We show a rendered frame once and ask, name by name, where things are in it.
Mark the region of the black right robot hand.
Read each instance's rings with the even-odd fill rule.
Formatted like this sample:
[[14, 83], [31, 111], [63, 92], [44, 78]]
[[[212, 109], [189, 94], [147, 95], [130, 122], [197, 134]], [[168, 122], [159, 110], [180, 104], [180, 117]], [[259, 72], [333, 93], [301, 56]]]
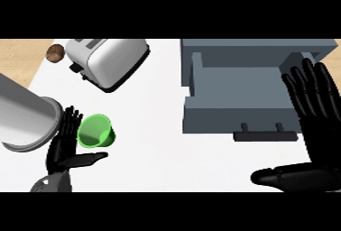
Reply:
[[302, 59], [280, 76], [287, 88], [310, 162], [261, 169], [251, 181], [283, 192], [341, 190], [341, 95], [321, 62]]

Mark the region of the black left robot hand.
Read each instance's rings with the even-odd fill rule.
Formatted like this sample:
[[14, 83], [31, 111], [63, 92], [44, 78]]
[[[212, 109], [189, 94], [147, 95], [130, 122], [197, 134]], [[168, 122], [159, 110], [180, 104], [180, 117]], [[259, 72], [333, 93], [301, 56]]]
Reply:
[[65, 108], [59, 132], [54, 135], [47, 149], [47, 173], [63, 172], [70, 168], [87, 167], [97, 160], [107, 157], [106, 152], [90, 152], [76, 154], [76, 129], [82, 115], [72, 106]]

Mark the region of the green cup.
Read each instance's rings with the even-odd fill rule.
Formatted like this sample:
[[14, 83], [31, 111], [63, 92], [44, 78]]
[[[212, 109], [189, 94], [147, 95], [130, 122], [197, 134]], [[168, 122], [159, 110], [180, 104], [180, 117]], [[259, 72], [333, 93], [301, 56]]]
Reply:
[[76, 141], [84, 148], [107, 147], [116, 138], [112, 123], [106, 115], [85, 118], [76, 130]]

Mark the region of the grey-blue open drawer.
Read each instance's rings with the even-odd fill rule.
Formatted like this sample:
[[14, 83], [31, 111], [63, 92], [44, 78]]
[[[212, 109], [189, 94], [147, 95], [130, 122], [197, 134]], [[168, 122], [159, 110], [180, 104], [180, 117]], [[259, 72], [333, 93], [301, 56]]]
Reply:
[[280, 74], [277, 67], [206, 68], [202, 54], [193, 53], [183, 132], [231, 134], [242, 124], [254, 131], [273, 131], [282, 124], [298, 133], [298, 116]]

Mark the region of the large grey cylindrical pot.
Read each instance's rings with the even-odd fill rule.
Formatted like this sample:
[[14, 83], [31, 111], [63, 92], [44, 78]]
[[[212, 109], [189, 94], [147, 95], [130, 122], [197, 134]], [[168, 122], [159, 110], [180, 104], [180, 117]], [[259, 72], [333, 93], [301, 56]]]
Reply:
[[59, 130], [62, 105], [0, 73], [0, 143], [11, 152], [39, 148]]

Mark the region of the silver toaster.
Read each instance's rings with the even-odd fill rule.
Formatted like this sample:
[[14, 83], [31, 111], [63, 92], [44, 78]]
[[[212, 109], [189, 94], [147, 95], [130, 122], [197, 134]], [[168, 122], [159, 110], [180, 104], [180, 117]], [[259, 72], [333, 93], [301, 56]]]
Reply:
[[140, 68], [150, 50], [144, 39], [70, 39], [65, 53], [70, 71], [110, 93]]

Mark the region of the brown round potato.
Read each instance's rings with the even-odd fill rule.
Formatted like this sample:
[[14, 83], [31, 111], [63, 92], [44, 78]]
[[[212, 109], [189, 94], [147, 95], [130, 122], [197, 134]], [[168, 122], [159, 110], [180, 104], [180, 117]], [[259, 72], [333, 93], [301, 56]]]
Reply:
[[51, 63], [57, 63], [63, 59], [65, 51], [59, 44], [53, 44], [47, 48], [45, 58]]

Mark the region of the grey-blue cabinet body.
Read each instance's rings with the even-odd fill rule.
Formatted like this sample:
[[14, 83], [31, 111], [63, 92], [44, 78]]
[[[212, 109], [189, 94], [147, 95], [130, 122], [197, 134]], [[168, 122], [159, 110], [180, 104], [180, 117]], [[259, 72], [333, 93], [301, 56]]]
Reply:
[[320, 61], [336, 48], [333, 39], [181, 39], [181, 86], [189, 86], [192, 54], [205, 68], [277, 67], [296, 52]]

